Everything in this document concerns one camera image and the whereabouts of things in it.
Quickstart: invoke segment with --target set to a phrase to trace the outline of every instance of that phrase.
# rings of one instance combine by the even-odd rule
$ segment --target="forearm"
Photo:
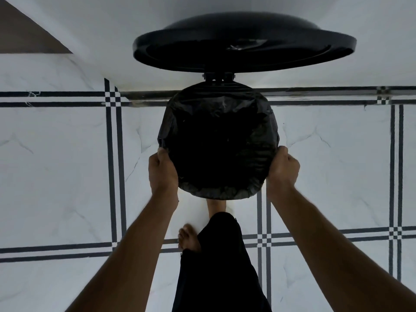
[[[295,188],[272,191],[273,205],[334,311],[416,310],[416,295],[348,241]]]
[[[159,252],[177,203],[174,192],[155,193],[67,312],[144,312]]]

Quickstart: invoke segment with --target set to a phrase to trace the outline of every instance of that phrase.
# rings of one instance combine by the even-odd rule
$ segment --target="hand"
[[[178,194],[178,173],[168,152],[163,148],[159,148],[157,153],[149,157],[149,181],[152,194]]]
[[[288,148],[280,146],[270,165],[268,194],[271,191],[294,188],[299,169],[299,162],[288,153]]]

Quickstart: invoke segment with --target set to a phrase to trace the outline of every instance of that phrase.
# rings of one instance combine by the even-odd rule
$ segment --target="person's right arm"
[[[416,311],[416,294],[351,243],[294,187],[299,162],[279,147],[267,195],[335,312]]]

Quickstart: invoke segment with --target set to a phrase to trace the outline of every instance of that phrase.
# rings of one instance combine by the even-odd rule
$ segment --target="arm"
[[[119,246],[67,312],[144,312],[159,252],[178,205],[178,175],[168,153],[149,158],[152,198]]]
[[[299,168],[288,149],[279,147],[267,194],[332,309],[416,311],[416,294],[360,251],[294,188]]]

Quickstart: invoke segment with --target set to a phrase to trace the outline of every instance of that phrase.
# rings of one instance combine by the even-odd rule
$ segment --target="black plastic bag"
[[[279,135],[263,95],[240,83],[207,81],[169,100],[158,142],[168,150],[181,189],[231,200],[262,188]]]

